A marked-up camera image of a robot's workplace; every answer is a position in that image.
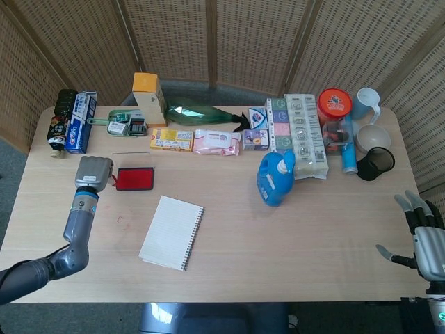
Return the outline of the grey black right robot hand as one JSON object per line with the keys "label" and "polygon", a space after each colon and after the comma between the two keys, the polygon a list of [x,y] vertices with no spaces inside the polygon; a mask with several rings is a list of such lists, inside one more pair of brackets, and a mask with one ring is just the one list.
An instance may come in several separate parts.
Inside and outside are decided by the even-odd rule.
{"label": "grey black right robot hand", "polygon": [[445,223],[439,209],[408,190],[403,196],[396,194],[394,200],[404,212],[414,255],[396,255],[380,244],[376,249],[386,260],[416,269],[430,283],[445,282]]}

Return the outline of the white lined spiral notebook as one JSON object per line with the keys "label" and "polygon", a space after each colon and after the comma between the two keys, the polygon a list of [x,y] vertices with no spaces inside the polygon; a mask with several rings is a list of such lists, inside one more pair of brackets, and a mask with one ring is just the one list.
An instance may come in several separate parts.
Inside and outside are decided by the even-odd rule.
{"label": "white lined spiral notebook", "polygon": [[204,208],[161,196],[139,252],[144,262],[185,271]]}

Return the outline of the blue toothpaste box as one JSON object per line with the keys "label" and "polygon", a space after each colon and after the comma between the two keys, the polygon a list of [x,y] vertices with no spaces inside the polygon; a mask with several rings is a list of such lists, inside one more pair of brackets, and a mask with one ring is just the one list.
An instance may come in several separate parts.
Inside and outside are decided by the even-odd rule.
{"label": "blue toothpaste box", "polygon": [[76,95],[72,117],[67,129],[65,151],[71,154],[85,154],[97,105],[96,91],[83,91]]}

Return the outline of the small white green box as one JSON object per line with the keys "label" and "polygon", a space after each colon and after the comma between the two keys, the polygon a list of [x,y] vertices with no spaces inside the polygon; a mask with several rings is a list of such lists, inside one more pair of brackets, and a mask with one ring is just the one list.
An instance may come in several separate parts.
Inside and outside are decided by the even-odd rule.
{"label": "small white green box", "polygon": [[128,126],[126,123],[109,122],[107,132],[113,136],[126,136],[128,134]]}

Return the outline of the black mesh pen cup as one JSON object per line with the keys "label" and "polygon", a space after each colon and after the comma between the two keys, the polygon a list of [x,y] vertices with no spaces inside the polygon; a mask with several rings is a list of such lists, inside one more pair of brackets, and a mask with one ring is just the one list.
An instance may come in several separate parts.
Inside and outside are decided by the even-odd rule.
{"label": "black mesh pen cup", "polygon": [[381,174],[392,170],[394,166],[394,155],[387,148],[374,147],[357,162],[357,175],[362,180],[373,181]]}

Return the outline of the green plastic spray bottle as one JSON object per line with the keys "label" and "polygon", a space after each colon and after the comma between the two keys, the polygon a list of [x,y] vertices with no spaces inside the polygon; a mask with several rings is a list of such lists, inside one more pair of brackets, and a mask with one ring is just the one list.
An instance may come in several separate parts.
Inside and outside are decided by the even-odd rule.
{"label": "green plastic spray bottle", "polygon": [[218,125],[238,123],[234,132],[251,129],[250,121],[244,115],[236,115],[220,108],[196,102],[185,97],[175,97],[167,101],[164,116],[183,126]]}

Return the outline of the beige bowl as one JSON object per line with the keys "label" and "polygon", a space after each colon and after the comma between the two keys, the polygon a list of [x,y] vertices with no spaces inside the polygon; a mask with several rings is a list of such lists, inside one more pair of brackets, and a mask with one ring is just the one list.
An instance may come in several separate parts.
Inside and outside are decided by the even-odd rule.
{"label": "beige bowl", "polygon": [[359,128],[355,142],[360,152],[367,153],[370,149],[376,147],[389,149],[391,137],[383,127],[368,124]]}

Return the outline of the pink wet wipes pack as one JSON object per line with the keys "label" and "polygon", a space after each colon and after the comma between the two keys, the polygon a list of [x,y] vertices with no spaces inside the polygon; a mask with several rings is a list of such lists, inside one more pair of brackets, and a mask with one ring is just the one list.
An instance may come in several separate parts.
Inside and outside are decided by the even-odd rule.
{"label": "pink wet wipes pack", "polygon": [[192,152],[200,155],[237,156],[241,142],[238,132],[196,129]]}

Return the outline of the clear plastic snack box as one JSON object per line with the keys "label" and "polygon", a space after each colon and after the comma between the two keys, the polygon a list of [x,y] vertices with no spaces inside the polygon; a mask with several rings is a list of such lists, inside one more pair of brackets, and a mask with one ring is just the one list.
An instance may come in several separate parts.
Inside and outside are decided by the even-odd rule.
{"label": "clear plastic snack box", "polygon": [[322,128],[322,138],[327,155],[341,155],[353,140],[352,130],[344,118],[327,121]]}

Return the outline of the light blue mug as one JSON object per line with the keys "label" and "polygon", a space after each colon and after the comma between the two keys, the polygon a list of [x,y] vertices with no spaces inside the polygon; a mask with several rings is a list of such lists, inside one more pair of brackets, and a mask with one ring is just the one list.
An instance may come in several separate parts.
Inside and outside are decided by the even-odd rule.
{"label": "light blue mug", "polygon": [[374,125],[381,114],[380,95],[372,88],[360,88],[353,99],[351,118],[353,120],[360,120],[370,109],[373,110],[373,116],[369,123]]}

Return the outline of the clear pack of white noodles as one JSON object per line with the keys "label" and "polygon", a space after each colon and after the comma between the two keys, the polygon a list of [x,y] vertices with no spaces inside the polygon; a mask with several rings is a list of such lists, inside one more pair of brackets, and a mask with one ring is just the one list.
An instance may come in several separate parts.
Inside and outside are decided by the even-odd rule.
{"label": "clear pack of white noodles", "polygon": [[327,179],[329,166],[316,108],[311,94],[285,94],[293,151],[296,156],[296,180]]}

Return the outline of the purple soap box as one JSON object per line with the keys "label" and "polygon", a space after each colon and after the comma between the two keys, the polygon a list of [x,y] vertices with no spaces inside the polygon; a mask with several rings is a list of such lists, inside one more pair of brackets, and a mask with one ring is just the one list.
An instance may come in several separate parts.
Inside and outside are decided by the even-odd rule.
{"label": "purple soap box", "polygon": [[267,151],[269,147],[267,129],[244,129],[242,139],[246,151]]}

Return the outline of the jar with orange lid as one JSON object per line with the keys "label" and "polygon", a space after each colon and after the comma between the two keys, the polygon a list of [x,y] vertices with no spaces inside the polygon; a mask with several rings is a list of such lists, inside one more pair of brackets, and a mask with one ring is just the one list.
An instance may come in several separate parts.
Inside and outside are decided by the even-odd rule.
{"label": "jar with orange lid", "polygon": [[339,88],[327,88],[322,91],[316,101],[320,126],[326,122],[340,121],[347,116],[353,107],[350,95]]}

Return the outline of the multicolour tissue pack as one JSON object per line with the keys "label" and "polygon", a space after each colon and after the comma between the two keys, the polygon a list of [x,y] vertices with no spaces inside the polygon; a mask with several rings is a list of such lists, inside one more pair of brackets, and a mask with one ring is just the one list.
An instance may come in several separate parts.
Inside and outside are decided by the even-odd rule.
{"label": "multicolour tissue pack", "polygon": [[284,154],[293,149],[289,115],[284,98],[268,98],[265,103],[268,119],[269,150]]}

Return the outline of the woven wooden folding screen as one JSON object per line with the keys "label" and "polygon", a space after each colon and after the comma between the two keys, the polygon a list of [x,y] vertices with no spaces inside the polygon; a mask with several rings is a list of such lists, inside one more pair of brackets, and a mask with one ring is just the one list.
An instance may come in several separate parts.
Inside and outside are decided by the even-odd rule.
{"label": "woven wooden folding screen", "polygon": [[0,139],[28,152],[61,88],[135,72],[271,95],[371,86],[422,193],[445,191],[445,0],[0,0]]}

